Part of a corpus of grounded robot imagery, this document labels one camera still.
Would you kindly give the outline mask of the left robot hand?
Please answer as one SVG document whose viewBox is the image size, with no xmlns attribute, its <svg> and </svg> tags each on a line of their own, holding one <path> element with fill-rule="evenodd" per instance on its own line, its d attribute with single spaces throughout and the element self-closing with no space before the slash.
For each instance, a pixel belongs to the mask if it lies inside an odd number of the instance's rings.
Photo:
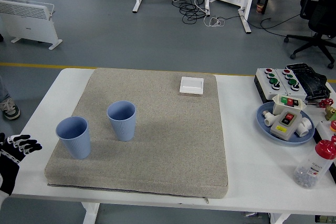
<svg viewBox="0 0 336 224">
<path fill-rule="evenodd" d="M 6 137 L 1 132 L 1 205 L 15 187 L 19 163 L 30 153 L 39 151 L 42 146 L 30 135 Z"/>
</svg>

